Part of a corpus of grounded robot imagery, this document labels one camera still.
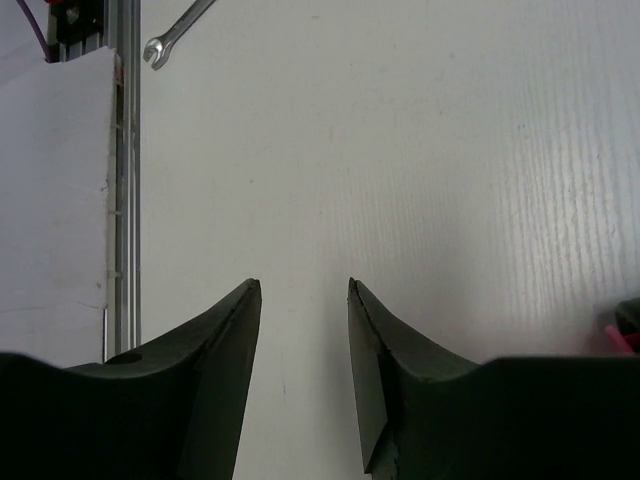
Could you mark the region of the black drawer cabinet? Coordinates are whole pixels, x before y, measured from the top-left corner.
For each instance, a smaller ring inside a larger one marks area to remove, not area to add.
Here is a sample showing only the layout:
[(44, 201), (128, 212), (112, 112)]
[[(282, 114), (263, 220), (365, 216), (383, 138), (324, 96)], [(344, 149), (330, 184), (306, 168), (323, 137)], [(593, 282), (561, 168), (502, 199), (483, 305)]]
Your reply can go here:
[(613, 349), (625, 355), (640, 352), (640, 298), (620, 302), (614, 312), (615, 323), (605, 328)]

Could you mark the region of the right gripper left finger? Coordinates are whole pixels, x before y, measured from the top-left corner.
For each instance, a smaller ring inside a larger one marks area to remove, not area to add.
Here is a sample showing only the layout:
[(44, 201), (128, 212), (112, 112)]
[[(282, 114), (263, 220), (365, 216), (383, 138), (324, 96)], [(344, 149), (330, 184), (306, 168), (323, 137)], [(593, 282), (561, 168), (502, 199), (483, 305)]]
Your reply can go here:
[(1, 357), (5, 479), (229, 479), (254, 364), (261, 286), (103, 364)]

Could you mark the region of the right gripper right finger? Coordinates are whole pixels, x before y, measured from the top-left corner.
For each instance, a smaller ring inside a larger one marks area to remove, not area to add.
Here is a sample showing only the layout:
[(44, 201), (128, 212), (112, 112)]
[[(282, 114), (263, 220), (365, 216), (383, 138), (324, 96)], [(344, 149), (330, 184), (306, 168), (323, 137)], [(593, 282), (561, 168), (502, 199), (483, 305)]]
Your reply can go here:
[(363, 469), (374, 479), (635, 479), (639, 359), (469, 361), (359, 280), (348, 333)]

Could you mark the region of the silver combination wrench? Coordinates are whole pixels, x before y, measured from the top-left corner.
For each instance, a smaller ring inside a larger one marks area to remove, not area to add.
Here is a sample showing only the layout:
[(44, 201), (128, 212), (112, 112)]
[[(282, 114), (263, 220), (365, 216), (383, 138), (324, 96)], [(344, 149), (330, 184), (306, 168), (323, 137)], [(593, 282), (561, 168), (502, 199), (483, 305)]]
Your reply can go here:
[(143, 60), (155, 71), (162, 68), (175, 44), (213, 3), (215, 0), (194, 1), (164, 34), (147, 41), (142, 52)]

